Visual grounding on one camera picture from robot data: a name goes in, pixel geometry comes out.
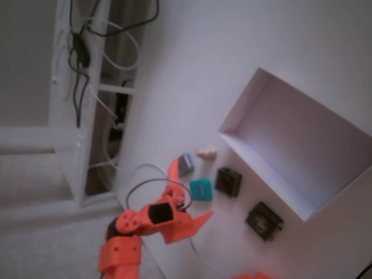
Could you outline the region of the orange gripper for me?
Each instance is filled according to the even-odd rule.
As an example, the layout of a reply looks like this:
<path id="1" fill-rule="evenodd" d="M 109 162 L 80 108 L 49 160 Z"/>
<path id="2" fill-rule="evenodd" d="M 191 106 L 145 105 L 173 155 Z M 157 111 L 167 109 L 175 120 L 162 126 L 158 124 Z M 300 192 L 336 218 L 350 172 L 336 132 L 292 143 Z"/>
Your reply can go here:
<path id="1" fill-rule="evenodd" d="M 137 235 L 159 233 L 166 244 L 174 243 L 197 233 L 213 216 L 209 211 L 195 219 L 183 208 L 185 192 L 178 183 L 178 158 L 174 159 L 167 172 L 169 182 L 160 199 L 145 205 L 136 213 Z"/>

